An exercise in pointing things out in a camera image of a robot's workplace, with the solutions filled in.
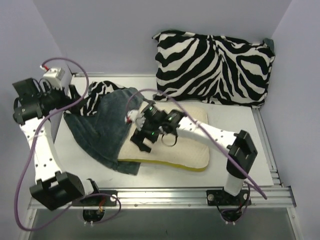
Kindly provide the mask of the grey zebra pillowcase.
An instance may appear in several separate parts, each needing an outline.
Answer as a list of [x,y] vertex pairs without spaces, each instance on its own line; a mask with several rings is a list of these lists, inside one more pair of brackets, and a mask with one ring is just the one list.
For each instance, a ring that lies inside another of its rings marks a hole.
[[76,143],[105,167],[127,175],[137,175],[140,163],[120,161],[120,150],[131,126],[125,123],[126,109],[138,110],[148,100],[134,87],[111,81],[94,81],[75,110],[63,118]]

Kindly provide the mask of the cream quilted pillow yellow trim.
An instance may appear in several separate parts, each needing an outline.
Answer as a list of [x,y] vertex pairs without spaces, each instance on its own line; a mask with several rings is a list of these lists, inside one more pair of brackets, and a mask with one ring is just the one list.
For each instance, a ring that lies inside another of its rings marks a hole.
[[118,154],[120,162],[160,164],[194,172],[203,172],[209,165],[210,150],[205,144],[182,137],[178,137],[175,142],[175,137],[168,134],[159,137],[154,144],[147,139],[144,140],[151,148],[151,152],[148,153],[140,151],[138,146],[130,141],[135,130],[136,125],[132,123]]

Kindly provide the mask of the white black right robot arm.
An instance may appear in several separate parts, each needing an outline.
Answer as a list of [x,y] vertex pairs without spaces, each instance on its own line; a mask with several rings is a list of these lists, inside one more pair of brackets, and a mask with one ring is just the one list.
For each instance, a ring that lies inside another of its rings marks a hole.
[[144,144],[147,139],[155,143],[160,135],[173,135],[176,139],[187,138],[210,148],[217,148],[227,157],[228,172],[222,191],[222,200],[232,205],[240,198],[245,179],[258,155],[250,134],[226,131],[192,118],[186,111],[173,109],[160,110],[155,104],[148,104],[143,110],[133,109],[126,113],[124,121],[135,124],[136,129],[130,138],[141,152],[150,153],[151,148]]

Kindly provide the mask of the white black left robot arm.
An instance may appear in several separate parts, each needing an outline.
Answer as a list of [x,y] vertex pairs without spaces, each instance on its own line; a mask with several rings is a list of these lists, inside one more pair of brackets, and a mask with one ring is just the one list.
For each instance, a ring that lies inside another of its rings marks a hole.
[[75,93],[68,97],[57,77],[43,79],[43,84],[33,78],[13,84],[18,94],[13,119],[28,141],[35,170],[30,194],[51,211],[82,197],[88,205],[95,206],[101,201],[97,184],[91,178],[81,180],[63,170],[51,132],[50,111],[68,106],[81,96]]

